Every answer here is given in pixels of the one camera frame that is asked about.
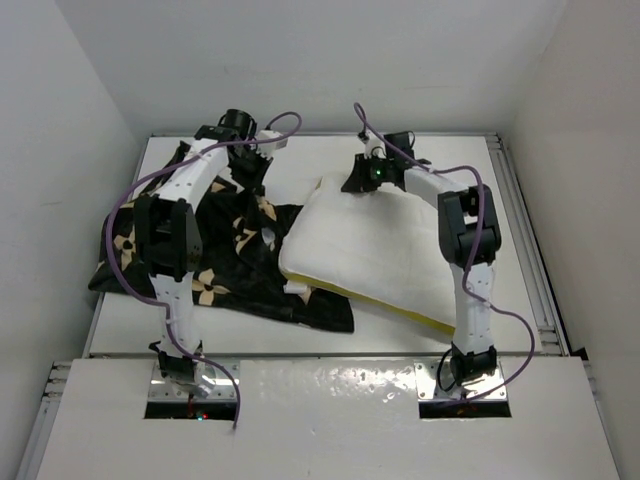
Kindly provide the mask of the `white pillow with yellow edge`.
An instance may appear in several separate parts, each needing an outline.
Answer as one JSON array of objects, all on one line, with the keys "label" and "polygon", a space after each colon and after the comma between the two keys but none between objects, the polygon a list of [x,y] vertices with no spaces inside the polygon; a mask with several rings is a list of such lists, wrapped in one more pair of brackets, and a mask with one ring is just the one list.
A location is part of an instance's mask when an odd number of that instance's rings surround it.
[{"label": "white pillow with yellow edge", "polygon": [[282,242],[282,274],[452,334],[454,281],[440,252],[436,210],[388,185],[344,193],[345,179],[329,174],[316,184]]}]

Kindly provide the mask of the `black pillowcase with beige flowers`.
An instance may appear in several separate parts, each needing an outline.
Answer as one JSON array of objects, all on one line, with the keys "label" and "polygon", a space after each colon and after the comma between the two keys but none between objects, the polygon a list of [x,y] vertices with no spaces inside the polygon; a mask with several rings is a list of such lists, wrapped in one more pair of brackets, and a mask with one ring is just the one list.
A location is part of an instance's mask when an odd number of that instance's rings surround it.
[{"label": "black pillowcase with beige flowers", "polygon": [[[264,196],[239,190],[218,176],[196,212],[203,256],[192,282],[195,305],[224,308],[321,331],[352,334],[349,300],[314,287],[287,294],[278,267],[283,240],[301,205],[274,205]],[[135,245],[134,202],[120,206],[112,229],[116,263],[129,285],[144,297],[155,297]],[[108,262],[104,220],[99,260],[89,280],[94,292],[126,293]]]}]

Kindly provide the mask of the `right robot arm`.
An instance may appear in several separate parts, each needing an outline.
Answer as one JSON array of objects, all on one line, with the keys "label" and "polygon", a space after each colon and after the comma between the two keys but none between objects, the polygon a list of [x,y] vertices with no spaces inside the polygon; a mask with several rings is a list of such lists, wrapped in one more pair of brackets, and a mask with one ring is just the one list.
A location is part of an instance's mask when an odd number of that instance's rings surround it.
[{"label": "right robot arm", "polygon": [[434,169],[414,156],[415,137],[408,131],[379,135],[368,128],[357,134],[364,151],[341,187],[345,193],[364,194],[390,183],[415,195],[437,211],[439,249],[454,277],[456,327],[449,361],[452,384],[460,387],[497,368],[497,351],[491,334],[490,297],[494,262],[502,238],[491,189],[481,180],[473,185],[456,182],[444,170]]}]

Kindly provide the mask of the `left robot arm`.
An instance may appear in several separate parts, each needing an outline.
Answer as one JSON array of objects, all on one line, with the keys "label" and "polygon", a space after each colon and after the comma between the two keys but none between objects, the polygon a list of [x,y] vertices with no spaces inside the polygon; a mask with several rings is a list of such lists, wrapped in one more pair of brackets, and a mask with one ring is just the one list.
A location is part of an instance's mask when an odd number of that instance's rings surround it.
[{"label": "left robot arm", "polygon": [[217,125],[200,127],[193,141],[178,149],[176,169],[154,192],[136,199],[136,251],[164,309],[162,338],[150,347],[157,351],[161,374],[184,387],[197,386],[203,371],[196,360],[201,339],[192,298],[203,256],[197,207],[226,168],[241,186],[258,186],[281,147],[278,136],[269,127],[259,131],[246,112],[229,109]]}]

